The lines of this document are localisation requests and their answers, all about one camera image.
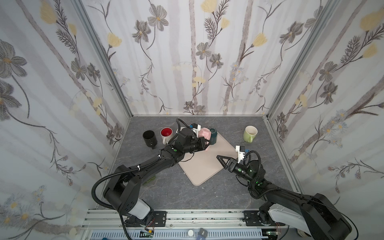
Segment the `pink mug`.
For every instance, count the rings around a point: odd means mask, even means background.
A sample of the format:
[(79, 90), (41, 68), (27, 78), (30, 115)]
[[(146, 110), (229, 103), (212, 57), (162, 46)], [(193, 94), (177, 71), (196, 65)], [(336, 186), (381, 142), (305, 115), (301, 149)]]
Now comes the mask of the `pink mug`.
[(208, 128), (201, 128), (198, 132), (198, 138), (204, 137), (205, 140), (210, 141), (211, 136), (212, 133)]

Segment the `white mug red inside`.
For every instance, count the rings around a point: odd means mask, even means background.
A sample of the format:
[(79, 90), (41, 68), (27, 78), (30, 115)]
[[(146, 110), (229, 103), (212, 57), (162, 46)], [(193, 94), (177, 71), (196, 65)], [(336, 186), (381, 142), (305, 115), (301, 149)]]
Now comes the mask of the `white mug red inside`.
[(174, 132), (171, 128), (169, 127), (166, 127), (166, 128), (163, 128), (160, 132), (161, 134), (161, 137), (162, 137), (162, 143), (163, 145), (167, 145), (167, 143), (172, 139), (172, 137), (174, 136)]

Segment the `light green mug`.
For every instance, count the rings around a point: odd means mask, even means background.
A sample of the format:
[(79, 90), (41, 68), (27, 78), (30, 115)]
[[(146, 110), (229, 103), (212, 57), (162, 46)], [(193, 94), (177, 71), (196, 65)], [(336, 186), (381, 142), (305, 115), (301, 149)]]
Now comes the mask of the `light green mug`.
[(258, 134), (258, 129), (256, 127), (247, 126), (243, 134), (243, 139), (247, 143), (252, 143), (257, 134)]

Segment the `black mug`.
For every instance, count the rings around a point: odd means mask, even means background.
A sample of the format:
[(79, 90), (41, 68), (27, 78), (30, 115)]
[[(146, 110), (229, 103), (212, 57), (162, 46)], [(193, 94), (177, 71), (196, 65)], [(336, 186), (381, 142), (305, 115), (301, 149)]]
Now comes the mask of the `black mug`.
[(143, 133), (143, 139), (147, 145), (147, 147), (151, 149), (155, 149), (156, 145), (158, 144), (155, 132), (152, 130), (147, 130)]

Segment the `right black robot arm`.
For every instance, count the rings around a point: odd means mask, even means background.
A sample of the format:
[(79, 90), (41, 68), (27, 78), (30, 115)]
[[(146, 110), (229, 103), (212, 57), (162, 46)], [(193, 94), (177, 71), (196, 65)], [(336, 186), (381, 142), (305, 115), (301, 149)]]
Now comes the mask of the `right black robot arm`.
[(237, 179), (246, 181), (244, 186), (252, 198), (265, 201), (259, 208), (258, 218), (262, 224), (284, 223), (302, 230), (315, 240), (345, 240), (353, 230), (358, 229), (326, 196), (295, 193), (267, 181), (260, 154), (256, 151), (245, 154), (245, 164), (221, 155), (217, 156), (217, 160), (225, 170), (236, 174)]

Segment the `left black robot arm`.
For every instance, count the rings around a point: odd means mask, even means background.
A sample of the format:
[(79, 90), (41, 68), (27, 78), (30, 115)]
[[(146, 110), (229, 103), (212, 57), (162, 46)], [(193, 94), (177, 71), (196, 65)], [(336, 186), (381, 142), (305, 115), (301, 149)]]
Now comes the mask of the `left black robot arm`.
[(178, 164), (185, 154), (194, 154), (206, 150), (210, 146), (210, 136), (200, 135), (200, 125), (187, 125), (177, 119), (177, 132), (158, 154), (139, 165), (116, 168), (115, 172), (102, 177), (93, 185), (91, 196), (100, 206), (117, 211), (124, 233), (130, 239), (124, 216), (135, 217), (136, 222), (148, 226), (154, 221), (154, 209), (139, 198), (143, 182), (159, 172)]

